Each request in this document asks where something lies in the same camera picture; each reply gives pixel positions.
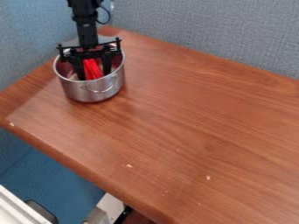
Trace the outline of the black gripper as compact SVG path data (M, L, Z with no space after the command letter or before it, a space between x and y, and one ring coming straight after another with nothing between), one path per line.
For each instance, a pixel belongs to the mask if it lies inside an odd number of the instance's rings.
M72 19L77 26L78 43L69 46L57 44L56 48L60 61L73 63L78 79L84 81L82 60L101 58L102 73L104 75L110 74L112 57L121 53L121 39L113 37L109 40L100 41L96 27L97 18L94 16L73 16Z

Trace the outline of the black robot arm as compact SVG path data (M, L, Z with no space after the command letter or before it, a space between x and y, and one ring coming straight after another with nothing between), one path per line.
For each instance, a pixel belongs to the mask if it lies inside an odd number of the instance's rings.
M88 81L108 75L112 59L121 53L119 37L98 42L97 24L105 25L110 14L102 6L102 0L66 0L76 23L78 44L57 44L60 62L68 62L80 81Z

